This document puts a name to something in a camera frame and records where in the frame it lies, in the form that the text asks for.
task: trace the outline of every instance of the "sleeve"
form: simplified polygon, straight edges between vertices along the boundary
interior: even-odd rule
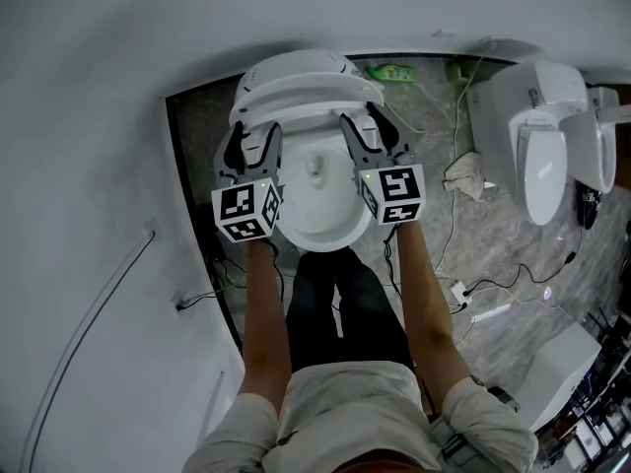
[[[257,394],[240,394],[223,421],[193,452],[182,473],[262,471],[260,463],[278,436],[272,404]]]
[[[447,394],[443,414],[456,433],[502,471],[530,471],[538,448],[536,437],[520,425],[513,410],[470,376]]]

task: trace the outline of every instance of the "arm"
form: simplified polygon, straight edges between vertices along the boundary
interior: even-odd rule
[[[448,392],[470,375],[452,337],[452,317],[418,223],[397,231],[403,318],[410,353],[441,413]]]
[[[280,413],[292,367],[272,257],[261,241],[247,243],[246,277],[245,377],[240,393],[258,394]]]

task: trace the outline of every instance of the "gray marble tile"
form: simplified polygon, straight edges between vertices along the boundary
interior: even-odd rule
[[[362,69],[383,63],[415,68],[415,84],[385,85],[384,93],[401,117],[412,126],[426,130],[422,135],[411,135],[411,138],[424,167],[427,205],[421,225],[434,266],[441,259],[452,231],[454,194],[445,191],[443,180],[445,169],[454,159],[456,100],[462,89],[462,85],[454,86],[448,80],[448,69],[455,61],[457,58],[404,57],[357,62]],[[461,64],[468,72],[475,66],[473,61]],[[475,82],[490,78],[501,68],[504,67],[482,62]],[[197,204],[210,201],[214,185],[213,155],[228,130],[228,113],[235,88],[236,83],[226,83],[181,98],[177,103],[186,166]],[[392,121],[399,131],[408,131],[395,118]],[[466,100],[462,100],[458,111],[456,156],[472,150]],[[485,190],[480,202],[456,193],[455,234],[437,273],[447,279],[440,282],[450,304],[456,302],[449,292],[450,279],[462,280],[466,286],[482,278],[506,284],[515,279],[522,262],[528,265],[535,279],[541,280],[556,271],[572,250],[577,250],[582,237],[576,260],[549,283],[533,284],[523,270],[510,290],[512,296],[501,289],[484,291],[473,297],[466,312],[453,316],[454,336],[459,342],[457,347],[472,370],[487,384],[499,384],[509,392],[515,391],[534,353],[568,327],[572,320],[580,321],[595,332],[595,326],[585,320],[588,311],[596,311],[602,306],[608,316],[615,313],[620,292],[617,274],[626,251],[624,232],[631,216],[631,193],[615,188],[603,197],[594,227],[581,232],[576,219],[574,187],[574,181],[568,179],[562,205],[552,222],[544,227],[534,226],[522,218],[506,190]],[[386,294],[402,321],[402,308],[389,284],[384,262],[383,240],[388,233],[388,228],[372,223],[352,248],[385,284]],[[279,268],[286,276],[284,304],[287,307],[291,300],[291,276],[296,271],[300,253],[278,230],[273,240],[280,250]],[[241,245],[222,242],[231,258],[245,264]],[[395,244],[392,252],[395,281],[398,282]],[[231,280],[242,285],[244,276],[230,265],[228,270]],[[543,299],[546,287],[552,292],[547,301]],[[243,332],[245,292],[229,288],[226,299],[238,329]],[[511,308],[470,327],[471,314],[483,313],[502,304],[511,304]]]

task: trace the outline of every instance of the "white toilet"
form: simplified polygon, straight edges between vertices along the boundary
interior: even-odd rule
[[[588,108],[583,77],[567,65],[523,63],[471,86],[466,98],[485,179],[545,225],[561,203],[568,167],[559,123]]]
[[[627,120],[629,114],[625,117],[618,110],[614,117],[607,117],[610,109],[623,108],[619,107],[615,90],[591,88],[588,96],[587,112],[561,121],[568,148],[568,173],[584,185],[608,193],[615,180],[615,124]]]
[[[346,113],[369,147],[380,145],[367,102],[384,104],[380,90],[363,79],[344,56],[299,50],[268,58],[241,78],[230,125],[244,124],[242,150],[257,163],[267,132],[283,130],[279,185],[283,203],[276,226],[293,244],[329,252],[349,245],[368,227],[372,214],[357,194],[354,163],[339,126]]]

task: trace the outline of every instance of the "person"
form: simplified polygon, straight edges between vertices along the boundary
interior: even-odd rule
[[[529,471],[536,439],[471,377],[420,225],[401,225],[397,239],[405,330],[348,247],[301,257],[285,318],[268,245],[247,243],[244,382],[184,473],[449,471],[417,375],[454,434],[496,471]]]

